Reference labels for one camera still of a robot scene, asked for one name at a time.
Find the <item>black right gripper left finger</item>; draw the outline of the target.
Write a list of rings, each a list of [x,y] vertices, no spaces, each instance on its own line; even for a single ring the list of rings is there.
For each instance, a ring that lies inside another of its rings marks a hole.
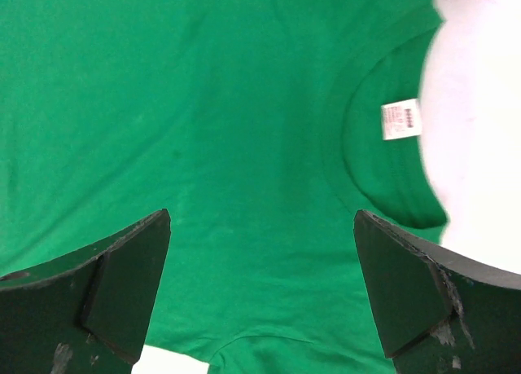
[[[114,235],[1,278],[1,372],[130,373],[170,241],[158,210]]]

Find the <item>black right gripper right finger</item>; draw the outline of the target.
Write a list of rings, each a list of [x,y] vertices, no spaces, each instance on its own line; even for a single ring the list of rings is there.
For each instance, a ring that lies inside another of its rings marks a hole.
[[[386,358],[400,374],[518,373],[520,276],[366,210],[354,238]]]

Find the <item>green t-shirt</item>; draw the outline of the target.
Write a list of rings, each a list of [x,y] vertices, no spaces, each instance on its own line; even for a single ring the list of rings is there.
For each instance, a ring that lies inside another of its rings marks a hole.
[[[368,209],[429,240],[416,138],[432,0],[1,0],[1,269],[157,209],[150,345],[211,373],[391,373],[353,239]]]

